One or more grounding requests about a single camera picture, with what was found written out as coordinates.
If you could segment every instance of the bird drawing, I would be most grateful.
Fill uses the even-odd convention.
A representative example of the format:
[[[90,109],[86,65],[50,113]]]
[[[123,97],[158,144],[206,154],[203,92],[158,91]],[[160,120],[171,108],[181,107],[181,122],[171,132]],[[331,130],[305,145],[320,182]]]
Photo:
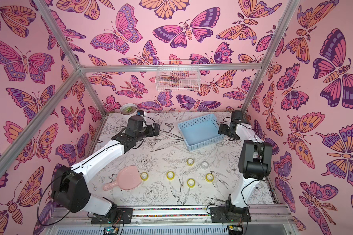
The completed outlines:
[[[174,197],[178,198],[176,204],[177,205],[184,205],[187,202],[188,194],[190,193],[190,188],[188,188],[187,193],[184,192],[184,189],[183,189],[183,177],[182,177],[182,181],[180,181],[180,178],[179,178],[179,186],[180,186],[180,190],[179,191],[177,191],[171,185],[171,181],[169,181],[169,183],[170,183],[171,193],[173,194]]]

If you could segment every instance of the butterfly wallpaper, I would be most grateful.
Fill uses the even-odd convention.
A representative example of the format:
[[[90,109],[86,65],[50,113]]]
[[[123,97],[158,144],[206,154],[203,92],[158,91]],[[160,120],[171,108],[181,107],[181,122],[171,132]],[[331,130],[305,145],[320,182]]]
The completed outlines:
[[[301,1],[266,73],[247,114],[278,199],[301,234],[353,234],[353,6]]]

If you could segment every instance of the floral table surface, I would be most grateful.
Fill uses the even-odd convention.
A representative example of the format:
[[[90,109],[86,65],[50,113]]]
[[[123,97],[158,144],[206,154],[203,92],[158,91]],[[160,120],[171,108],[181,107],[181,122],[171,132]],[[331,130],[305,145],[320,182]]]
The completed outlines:
[[[120,206],[167,206],[224,204],[242,176],[238,171],[241,141],[229,141],[226,136],[221,142],[189,152],[179,133],[177,124],[208,112],[163,112],[147,115],[161,125],[160,135],[146,138],[138,149],[110,162],[88,183],[90,192],[108,198]],[[229,112],[214,112],[218,123],[223,123]],[[127,126],[127,120],[119,113],[109,114],[99,137],[95,151],[102,148],[112,136]],[[192,158],[195,163],[188,166]],[[209,163],[208,169],[201,168],[201,162]],[[140,173],[146,172],[148,180],[131,191],[114,187],[103,190],[103,185],[115,181],[124,167],[135,165]],[[166,173],[173,171],[175,177],[168,180]],[[205,175],[212,173],[214,180],[207,182]],[[193,188],[187,186],[188,179],[194,179]],[[260,182],[250,196],[250,204],[273,204],[267,184]]]

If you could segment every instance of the white wire basket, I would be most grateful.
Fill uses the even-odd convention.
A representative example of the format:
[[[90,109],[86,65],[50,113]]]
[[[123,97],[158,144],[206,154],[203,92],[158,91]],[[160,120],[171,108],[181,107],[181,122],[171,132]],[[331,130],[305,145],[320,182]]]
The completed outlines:
[[[179,61],[188,61],[188,64],[171,64],[172,60],[167,61],[168,65],[164,66],[157,63],[157,74],[155,77],[155,85],[157,91],[199,91],[200,90],[200,72],[199,60],[181,59]]]

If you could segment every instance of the blue plastic basket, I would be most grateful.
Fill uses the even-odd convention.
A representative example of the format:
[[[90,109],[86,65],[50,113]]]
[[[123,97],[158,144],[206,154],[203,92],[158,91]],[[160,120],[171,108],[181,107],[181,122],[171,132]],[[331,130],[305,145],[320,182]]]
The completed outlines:
[[[178,124],[188,151],[219,142],[224,139],[218,134],[217,118],[214,114],[204,115]]]

